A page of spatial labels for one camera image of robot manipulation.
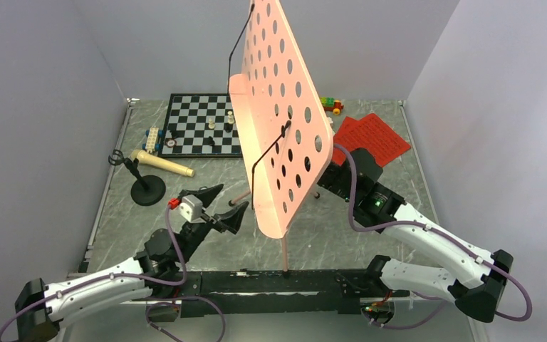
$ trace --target white wall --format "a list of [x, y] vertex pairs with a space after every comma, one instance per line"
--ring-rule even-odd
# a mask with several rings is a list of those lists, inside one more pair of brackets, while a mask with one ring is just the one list
[[82, 260], [126, 102], [72, 1], [0, 0], [0, 326]]
[[[248, 0], [74, 2], [126, 97], [226, 91]], [[405, 99], [458, 0], [282, 3], [322, 96]]]
[[[525, 323], [492, 341], [547, 341], [547, 1], [461, 0], [408, 98], [443, 225], [515, 257]], [[514, 286], [500, 309], [521, 315]]]

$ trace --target chessboard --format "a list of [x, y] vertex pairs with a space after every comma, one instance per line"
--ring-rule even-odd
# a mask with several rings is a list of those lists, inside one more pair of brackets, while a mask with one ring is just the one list
[[[242, 157], [236, 125], [231, 132], [224, 129], [230, 110], [234, 109], [227, 94], [171, 94], [158, 156]], [[214, 129], [209, 128], [209, 119]], [[209, 138], [213, 146], [207, 143]]]

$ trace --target red paper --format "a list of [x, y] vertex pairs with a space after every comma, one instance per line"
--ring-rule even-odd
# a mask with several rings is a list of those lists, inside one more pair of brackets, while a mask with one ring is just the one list
[[[354, 119], [355, 122], [348, 119], [343, 121], [338, 133], [334, 135], [334, 142], [349, 151], [359, 147], [365, 148], [381, 167], [410, 149], [410, 144], [374, 113], [366, 115], [359, 121]], [[345, 155], [339, 150], [334, 150], [332, 161], [342, 165]]]
[[340, 124], [340, 127], [338, 128], [338, 131], [334, 135], [335, 138], [342, 135], [347, 129], [349, 129], [353, 124], [357, 123], [358, 121], [354, 118], [349, 118], [348, 116], [345, 117], [345, 120]]

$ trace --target marble floor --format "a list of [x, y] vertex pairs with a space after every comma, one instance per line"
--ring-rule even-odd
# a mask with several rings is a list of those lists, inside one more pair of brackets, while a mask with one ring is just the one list
[[[332, 116], [337, 130], [345, 116], [361, 118], [369, 113], [379, 115], [408, 143], [407, 123], [396, 100], [343, 100], [344, 111]], [[162, 127], [168, 101], [139, 100], [132, 108], [121, 150], [129, 155], [141, 148], [145, 130]], [[143, 249], [150, 234], [165, 226], [167, 201], [180, 190], [197, 190], [224, 183], [224, 189], [208, 212], [229, 210], [227, 202], [248, 189], [246, 170], [241, 159], [181, 159], [175, 160], [196, 170], [193, 178], [140, 165], [143, 175], [158, 175], [167, 185], [165, 197], [151, 207], [140, 207], [130, 198], [134, 177], [123, 167], [117, 167], [93, 244], [89, 271], [107, 268]], [[434, 220], [423, 176], [414, 150], [384, 167], [379, 182], [404, 196], [421, 213]], [[376, 254], [389, 255], [413, 264], [436, 266], [413, 248], [377, 233], [357, 233], [347, 223], [348, 206], [341, 198], [320, 189], [321, 198], [308, 198], [297, 214], [288, 233], [288, 253], [291, 269], [361, 268]], [[183, 218], [173, 212], [171, 223], [179, 229]], [[263, 270], [280, 269], [280, 241], [265, 237], [256, 226], [254, 213], [247, 209], [240, 232], [211, 232], [188, 263], [190, 270]]]

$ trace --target red connector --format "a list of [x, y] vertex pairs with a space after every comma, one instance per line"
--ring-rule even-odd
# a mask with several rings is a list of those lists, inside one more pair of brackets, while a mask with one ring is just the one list
[[181, 201], [179, 201], [178, 198], [173, 198], [169, 201], [169, 207], [171, 207], [171, 209], [176, 209], [180, 203]]

